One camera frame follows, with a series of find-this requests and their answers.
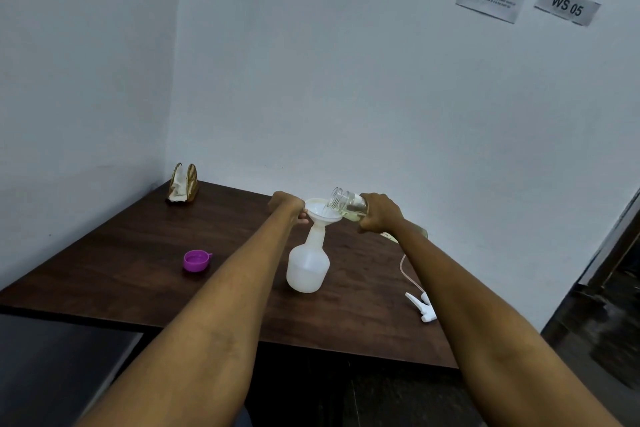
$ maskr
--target left arm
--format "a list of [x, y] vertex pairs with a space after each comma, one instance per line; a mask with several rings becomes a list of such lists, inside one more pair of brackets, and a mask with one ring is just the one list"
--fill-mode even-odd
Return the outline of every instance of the left arm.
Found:
[[305, 203], [277, 192], [271, 216], [218, 269], [77, 427], [228, 426], [249, 390], [264, 308]]

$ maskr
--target brown tabletop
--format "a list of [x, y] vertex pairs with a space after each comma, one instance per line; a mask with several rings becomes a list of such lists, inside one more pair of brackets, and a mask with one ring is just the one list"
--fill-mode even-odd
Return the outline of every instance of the brown tabletop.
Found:
[[[0, 306], [166, 326], [268, 216], [267, 196], [200, 186], [186, 206], [165, 204], [167, 185], [156, 189], [0, 291]], [[456, 367], [438, 321], [424, 324], [404, 297], [418, 293], [398, 268], [400, 247], [381, 236], [358, 235], [354, 223], [327, 228], [324, 251], [331, 267], [320, 290], [293, 291], [285, 278], [287, 257], [307, 232], [296, 227], [287, 243], [261, 340]], [[184, 253], [194, 249], [213, 253], [200, 274], [182, 270]]]

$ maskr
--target right hand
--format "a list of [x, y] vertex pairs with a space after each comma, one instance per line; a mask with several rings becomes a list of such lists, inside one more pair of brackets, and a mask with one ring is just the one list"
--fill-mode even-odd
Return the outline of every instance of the right hand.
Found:
[[392, 233], [396, 225], [404, 221], [400, 208], [386, 194], [361, 194], [367, 201], [369, 210], [360, 220], [358, 233]]

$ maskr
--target person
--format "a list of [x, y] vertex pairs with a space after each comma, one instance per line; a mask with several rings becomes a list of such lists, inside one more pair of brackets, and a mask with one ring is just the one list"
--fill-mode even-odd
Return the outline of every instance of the person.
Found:
[[[361, 232], [396, 237], [489, 426], [620, 424], [511, 306], [447, 256], [384, 194], [363, 194]], [[271, 215], [204, 284], [78, 423], [79, 427], [229, 426], [252, 377], [260, 323], [287, 237], [308, 223], [276, 192]]]

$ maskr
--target bottle neck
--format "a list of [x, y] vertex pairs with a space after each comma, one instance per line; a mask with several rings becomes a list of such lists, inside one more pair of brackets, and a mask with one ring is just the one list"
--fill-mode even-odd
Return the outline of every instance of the bottle neck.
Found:
[[324, 243], [324, 227], [319, 225], [314, 225], [309, 230], [309, 234], [307, 236], [307, 241], [305, 241], [305, 245], [312, 246], [313, 248], [322, 248]]

